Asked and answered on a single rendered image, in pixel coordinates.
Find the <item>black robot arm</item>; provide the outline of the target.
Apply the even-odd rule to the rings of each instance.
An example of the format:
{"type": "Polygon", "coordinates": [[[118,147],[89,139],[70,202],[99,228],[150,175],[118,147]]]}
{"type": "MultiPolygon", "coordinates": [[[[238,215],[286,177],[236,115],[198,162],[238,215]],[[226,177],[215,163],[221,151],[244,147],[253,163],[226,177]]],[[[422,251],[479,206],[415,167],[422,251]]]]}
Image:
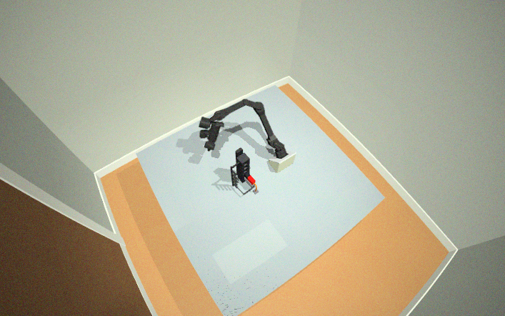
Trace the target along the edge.
{"type": "MultiPolygon", "coordinates": [[[[282,144],[277,139],[277,137],[275,136],[275,134],[272,131],[270,123],[269,123],[268,119],[266,118],[265,108],[264,108],[264,104],[262,102],[253,102],[248,99],[243,99],[242,101],[232,104],[228,108],[221,109],[219,111],[214,112],[214,115],[210,119],[206,118],[206,117],[201,117],[199,127],[203,128],[203,129],[208,129],[211,126],[211,131],[219,132],[219,128],[223,127],[224,124],[223,124],[223,122],[215,122],[215,121],[216,120],[217,121],[223,120],[228,114],[236,111],[237,109],[242,108],[245,105],[249,106],[249,107],[253,107],[254,111],[258,114],[259,118],[261,119],[261,122],[264,125],[266,133],[268,135],[268,139],[266,139],[266,140],[268,142],[268,145],[270,145],[271,147],[273,147],[275,149],[276,158],[282,159],[285,156],[287,156],[288,153],[286,152],[285,145],[282,144]]],[[[200,130],[199,137],[201,137],[201,138],[207,137],[207,139],[209,139],[209,135],[210,135],[209,132],[210,132],[210,130],[200,130]]]]}

